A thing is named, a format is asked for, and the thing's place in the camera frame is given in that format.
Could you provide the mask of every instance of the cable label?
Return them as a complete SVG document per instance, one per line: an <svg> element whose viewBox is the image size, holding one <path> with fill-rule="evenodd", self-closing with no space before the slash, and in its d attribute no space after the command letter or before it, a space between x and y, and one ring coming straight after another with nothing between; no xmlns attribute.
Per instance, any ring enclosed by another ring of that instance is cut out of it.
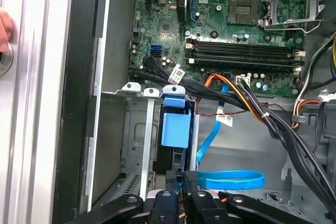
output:
<svg viewBox="0 0 336 224"><path fill-rule="evenodd" d="M178 85L182 80L184 74L185 72L182 69L175 67L173 69L173 72L169 76L168 82L170 82L173 85Z"/></svg>
<svg viewBox="0 0 336 224"><path fill-rule="evenodd" d="M217 109L217 114L223 113L223 107L219 107ZM229 115L216 115L216 121L219 121L220 123L223 123L229 127L233 127L233 118Z"/></svg>

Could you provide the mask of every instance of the blue plastic tab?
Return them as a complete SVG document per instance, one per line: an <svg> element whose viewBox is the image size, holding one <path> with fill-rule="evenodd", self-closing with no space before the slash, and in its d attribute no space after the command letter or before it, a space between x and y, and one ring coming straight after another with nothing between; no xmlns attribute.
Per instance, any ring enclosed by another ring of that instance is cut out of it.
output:
<svg viewBox="0 0 336 224"><path fill-rule="evenodd" d="M163 114L162 146L188 148L191 124L191 111L189 114Z"/></svg>
<svg viewBox="0 0 336 224"><path fill-rule="evenodd" d="M175 95L166 95L163 100L163 106L184 109L185 99L184 97L178 97Z"/></svg>

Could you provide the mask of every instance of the orange wire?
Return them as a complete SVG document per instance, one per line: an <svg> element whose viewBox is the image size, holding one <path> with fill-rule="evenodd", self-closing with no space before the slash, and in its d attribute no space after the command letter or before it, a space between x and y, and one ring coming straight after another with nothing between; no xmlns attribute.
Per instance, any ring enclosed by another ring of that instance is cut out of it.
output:
<svg viewBox="0 0 336 224"><path fill-rule="evenodd" d="M297 115L297 116L299 116L300 115L300 109L303 107L303 106L305 106L306 104L321 104L321 102L319 102L319 101L315 101L315 100L305 100L305 101L301 101L301 102L299 102L299 104L297 105L297 107L296 107L296 110L295 110L295 115ZM293 125L293 127L292 128L297 128L297 127L299 127L299 123L295 123L294 125Z"/></svg>

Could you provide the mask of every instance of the capacitor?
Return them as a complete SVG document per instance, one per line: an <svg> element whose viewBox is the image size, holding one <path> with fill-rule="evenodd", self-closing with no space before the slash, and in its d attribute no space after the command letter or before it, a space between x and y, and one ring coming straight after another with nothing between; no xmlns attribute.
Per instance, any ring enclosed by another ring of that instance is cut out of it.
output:
<svg viewBox="0 0 336 224"><path fill-rule="evenodd" d="M241 40L244 38L244 34L238 34L238 39Z"/></svg>

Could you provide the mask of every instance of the wire bundle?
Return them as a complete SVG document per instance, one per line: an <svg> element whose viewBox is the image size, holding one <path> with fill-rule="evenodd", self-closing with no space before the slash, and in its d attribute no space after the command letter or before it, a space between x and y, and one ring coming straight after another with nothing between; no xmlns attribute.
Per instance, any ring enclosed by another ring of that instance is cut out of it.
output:
<svg viewBox="0 0 336 224"><path fill-rule="evenodd" d="M154 81L159 85L169 84L167 80L170 75L156 63L153 57L146 57L144 60L144 65L151 70L151 74L138 73L140 76L143 76L148 80ZM131 69L132 74L135 74L135 71L135 69ZM295 112L299 112L298 110L300 109L300 107L304 105L304 103L301 102L300 99L303 97L304 92L307 88L307 83L312 77L309 73L309 70L307 76L308 77L305 81L306 87L302 89L299 98L297 99ZM301 136L299 136L295 132L294 129L292 129L291 125L288 125L286 123L286 121L282 117L280 117L274 111L260 104L250 87L245 82L239 82L239 88L237 85L232 83L231 80L218 74L214 74L210 81L213 78L218 78L224 81L233 90L234 94L216 92L187 76L184 76L182 78L179 85L183 86L186 89L187 94L189 95L202 99L222 101L232 104L241 108L242 110L250 111L256 119L263 122L263 124L268 127L270 135L273 138L279 139L281 141L284 148L288 151L292 163L300 177L323 202L332 218L333 223L336 223L335 191L333 190L324 169L322 168L321 164L319 163L318 159L316 158L308 144L301 138Z"/></svg>

